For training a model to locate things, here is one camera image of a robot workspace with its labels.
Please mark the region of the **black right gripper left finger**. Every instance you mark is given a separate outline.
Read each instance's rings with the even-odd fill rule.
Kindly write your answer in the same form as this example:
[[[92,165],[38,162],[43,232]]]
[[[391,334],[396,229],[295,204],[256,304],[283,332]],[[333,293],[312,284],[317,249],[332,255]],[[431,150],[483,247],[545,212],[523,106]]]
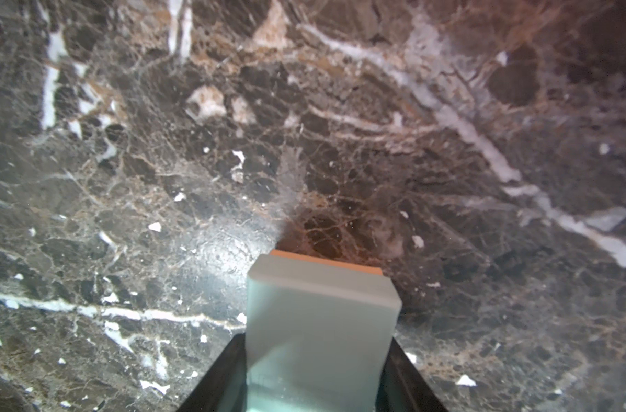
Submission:
[[[177,412],[247,410],[245,334],[233,336]]]

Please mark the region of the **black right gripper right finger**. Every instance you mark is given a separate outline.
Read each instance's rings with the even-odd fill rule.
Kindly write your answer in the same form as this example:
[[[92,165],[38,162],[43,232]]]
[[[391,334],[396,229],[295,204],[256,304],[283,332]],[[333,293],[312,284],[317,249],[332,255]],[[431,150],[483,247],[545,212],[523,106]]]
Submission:
[[[377,412],[448,412],[393,338],[376,397]]]

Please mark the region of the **mint green box lid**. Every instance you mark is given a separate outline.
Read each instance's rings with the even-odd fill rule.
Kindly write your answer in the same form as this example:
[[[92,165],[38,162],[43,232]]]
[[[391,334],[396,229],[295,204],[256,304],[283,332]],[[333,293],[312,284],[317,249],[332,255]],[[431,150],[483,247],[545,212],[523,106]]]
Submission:
[[[377,268],[273,251],[248,272],[249,411],[372,411],[401,299]]]

